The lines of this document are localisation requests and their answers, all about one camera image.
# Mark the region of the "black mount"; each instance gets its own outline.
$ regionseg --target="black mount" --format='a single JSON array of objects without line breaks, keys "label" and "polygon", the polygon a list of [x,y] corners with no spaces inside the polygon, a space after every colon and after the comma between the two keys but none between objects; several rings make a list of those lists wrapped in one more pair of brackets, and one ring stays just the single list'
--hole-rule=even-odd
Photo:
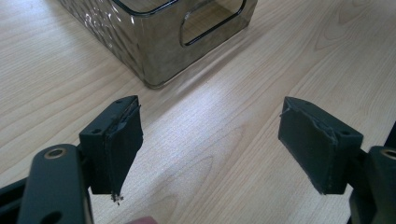
[{"label": "black mount", "polygon": [[344,194],[353,223],[396,220],[395,127],[383,147],[361,150],[363,135],[307,101],[286,97],[279,140],[321,194]]},{"label": "black mount", "polygon": [[80,145],[37,153],[27,178],[0,189],[2,223],[93,223],[93,194],[121,199],[122,184],[143,143],[137,96],[119,99],[80,134]]}]

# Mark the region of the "screw hole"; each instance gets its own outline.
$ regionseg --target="screw hole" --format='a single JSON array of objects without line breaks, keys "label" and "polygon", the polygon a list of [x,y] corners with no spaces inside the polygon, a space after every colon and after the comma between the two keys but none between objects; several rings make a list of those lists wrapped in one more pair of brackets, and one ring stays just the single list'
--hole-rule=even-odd
[{"label": "screw hole", "polygon": [[41,219],[41,224],[55,224],[55,223],[59,222],[59,220],[61,220],[61,218],[62,218],[62,213],[51,212],[48,215],[46,215],[45,217],[43,217],[43,219]]},{"label": "screw hole", "polygon": [[95,130],[93,130],[91,133],[99,133],[99,132],[101,132],[102,130],[100,130],[100,129],[95,129]]},{"label": "screw hole", "polygon": [[65,153],[66,153],[65,148],[57,147],[46,152],[46,154],[44,154],[44,158],[48,160],[53,160],[62,157]]},{"label": "screw hole", "polygon": [[390,159],[396,160],[396,151],[395,150],[383,149],[383,150],[381,150],[381,153]]}]

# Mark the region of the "wooden table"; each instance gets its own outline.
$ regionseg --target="wooden table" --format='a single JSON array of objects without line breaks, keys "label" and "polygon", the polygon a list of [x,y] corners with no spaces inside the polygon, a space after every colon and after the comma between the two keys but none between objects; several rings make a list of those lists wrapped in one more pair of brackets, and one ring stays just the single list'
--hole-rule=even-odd
[{"label": "wooden table", "polygon": [[285,96],[383,145],[396,118],[396,1],[262,0],[249,27],[161,90],[147,89],[56,0],[0,2],[0,187],[33,156],[136,94],[145,142],[120,206],[96,223],[346,223],[277,140]]}]

